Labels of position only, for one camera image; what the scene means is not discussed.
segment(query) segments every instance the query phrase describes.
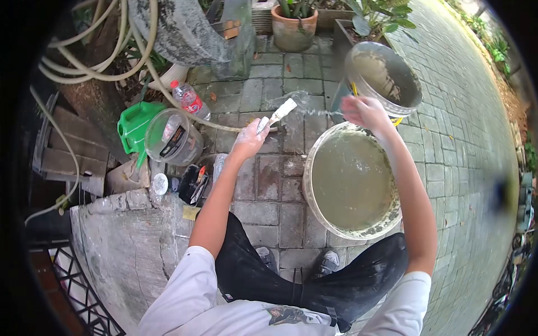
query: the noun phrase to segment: yellow handle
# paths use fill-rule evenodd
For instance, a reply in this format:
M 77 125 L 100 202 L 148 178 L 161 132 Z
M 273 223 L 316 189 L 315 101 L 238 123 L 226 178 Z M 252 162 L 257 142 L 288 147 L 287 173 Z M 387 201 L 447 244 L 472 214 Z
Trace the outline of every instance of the yellow handle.
M 359 94 L 357 93 L 357 86 L 355 85 L 355 82 L 351 82 L 351 88 L 353 89 L 353 94 L 355 95 L 355 97 L 358 97 Z M 403 118 L 391 119 L 392 124 L 394 125 L 394 127 L 400 125 L 402 120 L 403 120 Z

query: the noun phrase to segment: white t-shirt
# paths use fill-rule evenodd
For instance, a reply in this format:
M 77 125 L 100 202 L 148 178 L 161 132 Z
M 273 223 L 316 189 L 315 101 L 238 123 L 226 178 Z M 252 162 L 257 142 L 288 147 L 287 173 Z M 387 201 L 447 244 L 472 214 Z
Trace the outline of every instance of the white t-shirt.
M 418 336 L 426 314 L 431 278 L 408 273 L 394 286 L 359 335 Z M 308 309 L 236 300 L 216 305 L 215 260 L 205 248 L 191 246 L 183 255 L 164 292 L 138 325 L 140 335 L 334 336 L 330 316 Z

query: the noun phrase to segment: white paintbrush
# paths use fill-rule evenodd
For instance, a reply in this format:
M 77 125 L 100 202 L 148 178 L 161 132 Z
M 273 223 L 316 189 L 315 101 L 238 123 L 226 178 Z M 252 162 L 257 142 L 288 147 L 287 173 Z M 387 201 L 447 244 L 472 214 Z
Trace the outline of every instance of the white paintbrush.
M 260 120 L 260 123 L 258 124 L 258 128 L 256 129 L 256 134 L 260 134 L 265 126 L 269 124 L 269 127 L 276 123 L 277 121 L 281 120 L 283 117 L 287 116 L 288 113 L 297 107 L 297 103 L 293 101 L 293 99 L 289 98 L 284 102 L 284 104 L 280 105 L 280 107 L 273 113 L 271 118 L 263 117 Z

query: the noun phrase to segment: shoe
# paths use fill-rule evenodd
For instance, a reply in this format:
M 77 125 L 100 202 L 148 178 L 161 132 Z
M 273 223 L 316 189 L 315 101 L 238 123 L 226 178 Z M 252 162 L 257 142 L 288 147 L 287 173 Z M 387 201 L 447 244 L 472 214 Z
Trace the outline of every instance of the shoe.
M 340 266 L 338 254 L 336 254 L 334 251 L 327 251 L 321 260 L 320 267 L 318 268 L 317 272 L 312 275 L 312 279 L 317 279 L 336 272 L 338 266 Z
M 277 261 L 274 258 L 273 251 L 267 246 L 260 246 L 256 248 L 256 252 L 260 256 L 261 261 L 267 266 L 268 269 L 278 274 Z

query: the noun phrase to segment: brick pavement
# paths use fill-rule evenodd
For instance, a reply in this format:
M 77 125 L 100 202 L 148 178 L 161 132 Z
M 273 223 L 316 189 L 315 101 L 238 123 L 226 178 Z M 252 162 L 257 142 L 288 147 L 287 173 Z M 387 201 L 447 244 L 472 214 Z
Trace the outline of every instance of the brick pavement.
M 417 72 L 423 87 L 418 113 L 398 131 L 406 142 L 436 213 L 438 253 L 423 335 L 463 335 L 480 316 L 504 265 L 513 220 L 487 216 L 488 171 L 515 169 L 515 153 L 499 94 L 487 64 L 452 16 L 436 1 L 414 0 L 411 34 L 388 40 Z M 258 36 L 257 58 L 246 81 L 217 82 L 208 67 L 189 74 L 219 124 L 244 127 L 270 116 L 267 101 L 306 90 L 312 107 L 330 106 L 339 80 L 332 70 L 332 41 L 317 37 L 304 53 L 282 53 L 271 37 Z M 217 96 L 209 99 L 210 92 Z M 308 272 L 317 256 L 335 250 L 342 266 L 371 241 L 350 241 L 328 232 L 312 215 L 301 192 L 306 154 L 332 123 L 326 116 L 290 118 L 271 134 L 240 172 L 233 211 L 253 245 L 268 245 L 280 275 Z M 204 155 L 231 149 L 235 134 L 202 128 Z M 378 308 L 354 324 L 355 334 Z

